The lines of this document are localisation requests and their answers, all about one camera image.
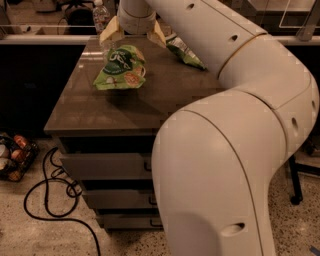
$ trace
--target speckled floor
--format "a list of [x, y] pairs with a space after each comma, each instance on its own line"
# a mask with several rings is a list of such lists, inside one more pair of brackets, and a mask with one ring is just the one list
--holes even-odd
[[[23, 209], [29, 189], [43, 179], [42, 160], [55, 145], [50, 139], [37, 140], [40, 153], [19, 183], [0, 181], [0, 255], [97, 255], [93, 236], [74, 222], [44, 222], [30, 218]], [[54, 157], [59, 159], [59, 152]], [[46, 164], [50, 173], [54, 168]], [[279, 170], [270, 185], [269, 205], [278, 256], [314, 256], [310, 247], [320, 248], [320, 179], [300, 174], [304, 200], [290, 203], [292, 185], [285, 169]], [[62, 184], [50, 186], [50, 209], [62, 213], [72, 202]], [[44, 187], [37, 188], [28, 201], [29, 210], [48, 217], [43, 207]], [[97, 235], [103, 256], [169, 256], [162, 231], [112, 232], [100, 228], [95, 214], [83, 199], [69, 216], [88, 223]]]

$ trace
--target snack bag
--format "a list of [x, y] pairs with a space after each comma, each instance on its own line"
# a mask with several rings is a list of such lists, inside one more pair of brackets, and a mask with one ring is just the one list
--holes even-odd
[[178, 56], [185, 64], [202, 70], [206, 69], [202, 61], [175, 33], [166, 37], [166, 42], [167, 48], [176, 56]]
[[108, 63], [93, 82], [98, 90], [139, 88], [144, 78], [145, 59], [132, 45], [122, 45], [108, 52]]

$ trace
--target cabinet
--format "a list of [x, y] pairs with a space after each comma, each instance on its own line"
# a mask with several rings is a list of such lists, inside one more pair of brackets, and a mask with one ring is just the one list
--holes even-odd
[[119, 44], [146, 59], [139, 89], [98, 91], [103, 68], [96, 37], [86, 45], [44, 128], [97, 221], [107, 230], [162, 228], [152, 182], [151, 154], [162, 123], [179, 108], [219, 91], [207, 71], [182, 64], [143, 37]]

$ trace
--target drawer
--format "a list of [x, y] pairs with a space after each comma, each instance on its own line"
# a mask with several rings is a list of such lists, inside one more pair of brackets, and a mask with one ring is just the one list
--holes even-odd
[[98, 223], [109, 230], [137, 230], [137, 229], [156, 229], [162, 230], [163, 226], [159, 215], [126, 215], [111, 214], [98, 217]]
[[83, 192], [91, 209], [150, 209], [157, 207], [153, 191], [93, 190]]
[[74, 180], [152, 179], [151, 154], [63, 154], [60, 159]]

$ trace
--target power cord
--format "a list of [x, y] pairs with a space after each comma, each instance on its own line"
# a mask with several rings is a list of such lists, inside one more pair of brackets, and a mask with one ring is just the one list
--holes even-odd
[[[63, 174], [63, 173], [66, 173], [64, 171], [64, 169], [62, 168], [62, 166], [60, 165], [57, 165], [53, 162], [53, 156], [55, 154], [55, 152], [58, 150], [57, 147], [55, 148], [52, 148], [51, 150], [49, 150], [47, 152], [47, 154], [45, 155], [43, 161], [42, 161], [42, 171], [43, 171], [43, 175], [45, 177], [44, 180], [40, 181], [39, 183], [37, 183], [36, 185], [34, 185], [30, 190], [29, 192], [26, 194], [25, 198], [24, 198], [24, 203], [23, 203], [23, 206], [24, 206], [24, 210], [25, 212], [31, 217], [31, 218], [34, 218], [34, 219], [37, 219], [37, 220], [42, 220], [42, 221], [73, 221], [73, 222], [77, 222], [77, 223], [80, 223], [82, 225], [84, 225], [85, 227], [87, 227], [89, 229], [89, 231], [91, 232], [94, 240], [95, 240], [95, 244], [96, 244], [96, 248], [97, 248], [97, 255], [100, 256], [101, 255], [101, 252], [100, 252], [100, 246], [99, 246], [99, 242], [98, 242], [98, 239], [97, 239], [97, 236], [96, 234], [94, 233], [94, 231], [92, 230], [92, 228], [87, 224], [85, 223], [84, 221], [82, 220], [78, 220], [78, 219], [74, 219], [74, 218], [65, 218], [66, 216], [68, 216], [70, 213], [72, 213], [75, 208], [77, 207], [78, 205], [78, 202], [79, 202], [79, 196], [81, 195], [81, 192], [77, 192], [76, 190], [76, 186], [78, 185], [77, 182], [69, 182], [67, 181], [66, 179], [62, 179], [62, 178], [59, 178], [58, 176]], [[56, 167], [56, 169], [51, 173], [51, 178], [48, 178], [47, 176], [47, 173], [46, 173], [46, 168], [45, 168], [45, 164], [47, 162], [47, 159], [50, 157], [50, 163]], [[67, 211], [66, 213], [63, 213], [63, 214], [54, 214], [50, 211], [49, 209], [49, 183], [50, 182], [61, 182], [63, 184], [65, 184], [67, 186], [66, 188], [66, 194], [71, 197], [71, 198], [74, 198], [74, 204], [72, 206], [72, 208]], [[45, 184], [45, 197], [44, 197], [44, 205], [45, 205], [45, 209], [47, 211], [47, 213], [53, 217], [53, 218], [43, 218], [41, 216], [36, 216], [34, 214], [32, 214], [29, 210], [28, 210], [28, 207], [27, 207], [27, 202], [28, 202], [28, 198], [29, 196], [32, 194], [32, 192], [38, 188], [39, 186]]]

